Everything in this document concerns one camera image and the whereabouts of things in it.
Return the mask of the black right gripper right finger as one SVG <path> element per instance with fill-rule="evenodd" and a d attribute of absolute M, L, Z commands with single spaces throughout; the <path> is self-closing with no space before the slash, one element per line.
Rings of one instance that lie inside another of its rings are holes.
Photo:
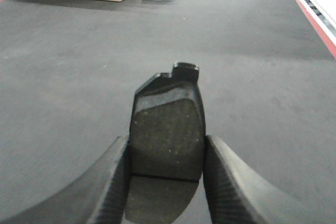
<path fill-rule="evenodd" d="M 203 183 L 212 223 L 335 223 L 261 177 L 221 138 L 207 135 Z"/>

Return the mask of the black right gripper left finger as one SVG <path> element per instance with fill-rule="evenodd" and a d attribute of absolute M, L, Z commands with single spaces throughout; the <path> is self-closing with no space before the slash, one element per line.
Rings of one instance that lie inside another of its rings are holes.
<path fill-rule="evenodd" d="M 130 183 L 127 136 L 119 136 L 80 177 L 2 223 L 121 223 Z"/>

